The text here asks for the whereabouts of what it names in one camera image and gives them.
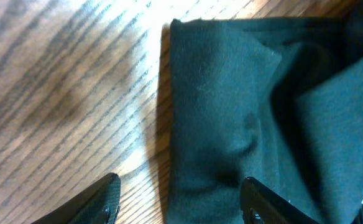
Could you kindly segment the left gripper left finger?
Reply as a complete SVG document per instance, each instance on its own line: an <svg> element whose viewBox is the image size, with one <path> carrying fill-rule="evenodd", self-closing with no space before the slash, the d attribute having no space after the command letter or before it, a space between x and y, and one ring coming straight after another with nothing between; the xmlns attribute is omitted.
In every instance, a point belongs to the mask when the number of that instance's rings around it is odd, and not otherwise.
<svg viewBox="0 0 363 224"><path fill-rule="evenodd" d="M121 180L111 172L34 224L115 224L120 196Z"/></svg>

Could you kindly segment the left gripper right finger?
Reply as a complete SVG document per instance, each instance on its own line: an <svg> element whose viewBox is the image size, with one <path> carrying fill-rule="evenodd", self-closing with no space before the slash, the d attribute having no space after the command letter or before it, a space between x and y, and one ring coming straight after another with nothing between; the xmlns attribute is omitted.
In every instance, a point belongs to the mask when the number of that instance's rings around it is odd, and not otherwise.
<svg viewBox="0 0 363 224"><path fill-rule="evenodd" d="M240 202L245 224L318 224L253 177L244 179Z"/></svg>

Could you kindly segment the black t-shirt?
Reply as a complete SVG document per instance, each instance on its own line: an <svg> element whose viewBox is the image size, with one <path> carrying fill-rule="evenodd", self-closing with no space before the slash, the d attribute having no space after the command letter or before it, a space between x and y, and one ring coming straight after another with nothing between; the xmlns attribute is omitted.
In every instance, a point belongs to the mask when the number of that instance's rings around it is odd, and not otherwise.
<svg viewBox="0 0 363 224"><path fill-rule="evenodd" d="M172 21L167 223L242 223L253 177L363 223L363 1L343 19Z"/></svg>

